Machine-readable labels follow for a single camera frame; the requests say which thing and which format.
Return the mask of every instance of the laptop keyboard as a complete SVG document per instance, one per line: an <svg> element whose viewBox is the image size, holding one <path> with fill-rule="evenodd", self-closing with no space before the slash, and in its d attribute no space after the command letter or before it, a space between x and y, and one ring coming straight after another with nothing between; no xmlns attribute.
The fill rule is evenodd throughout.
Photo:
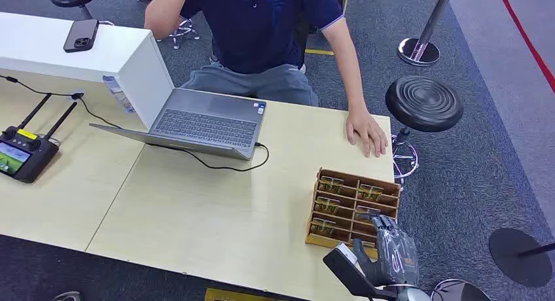
<svg viewBox="0 0 555 301"><path fill-rule="evenodd" d="M255 122L166 109L154 131L236 147L249 147L256 127Z"/></svg>

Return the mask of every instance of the person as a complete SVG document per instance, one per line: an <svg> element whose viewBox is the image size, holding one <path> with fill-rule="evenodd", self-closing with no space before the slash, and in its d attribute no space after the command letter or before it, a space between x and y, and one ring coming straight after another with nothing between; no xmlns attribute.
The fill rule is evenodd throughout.
<svg viewBox="0 0 555 301"><path fill-rule="evenodd" d="M357 132L363 152L385 154L388 138L369 113L357 54L337 0L152 0L145 28L163 39L177 28L180 17L202 11L213 34L217 61L190 74L182 87L220 94L255 97L302 105L318 105L293 39L296 19L303 15L331 45L348 101L347 139Z"/></svg>

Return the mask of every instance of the laptop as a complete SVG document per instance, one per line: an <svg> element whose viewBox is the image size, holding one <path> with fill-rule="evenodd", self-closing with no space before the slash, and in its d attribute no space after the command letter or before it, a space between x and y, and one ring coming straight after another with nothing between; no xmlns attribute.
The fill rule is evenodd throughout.
<svg viewBox="0 0 555 301"><path fill-rule="evenodd" d="M89 124L147 144L250 160L266 102L174 88L148 133Z"/></svg>

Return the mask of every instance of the white floor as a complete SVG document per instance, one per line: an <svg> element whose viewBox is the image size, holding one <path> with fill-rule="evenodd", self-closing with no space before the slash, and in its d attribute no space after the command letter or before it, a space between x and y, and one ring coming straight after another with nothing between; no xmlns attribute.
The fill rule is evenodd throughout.
<svg viewBox="0 0 555 301"><path fill-rule="evenodd" d="M555 71L555 0L509 0L545 63ZM451 0L543 214L555 231L555 93L502 0Z"/></svg>

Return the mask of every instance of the sticker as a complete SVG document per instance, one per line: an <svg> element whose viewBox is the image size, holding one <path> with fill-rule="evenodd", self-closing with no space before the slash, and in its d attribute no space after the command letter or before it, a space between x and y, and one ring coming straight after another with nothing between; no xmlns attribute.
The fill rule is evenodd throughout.
<svg viewBox="0 0 555 301"><path fill-rule="evenodd" d="M345 255L345 257L351 262L351 264L355 265L357 263L357 256L351 250L349 250L345 243L339 243L336 248L339 249L339 251L343 255Z"/></svg>
<svg viewBox="0 0 555 301"><path fill-rule="evenodd" d="M21 134L22 136L28 137L28 138L30 138L30 139L36 139L36 138L37 138L37 136L36 136L35 134L32 134L32 133L30 133L30 132L27 132L27 131L25 131L25 130L23 130L23 129L19 129L19 130L18 130L18 133Z"/></svg>

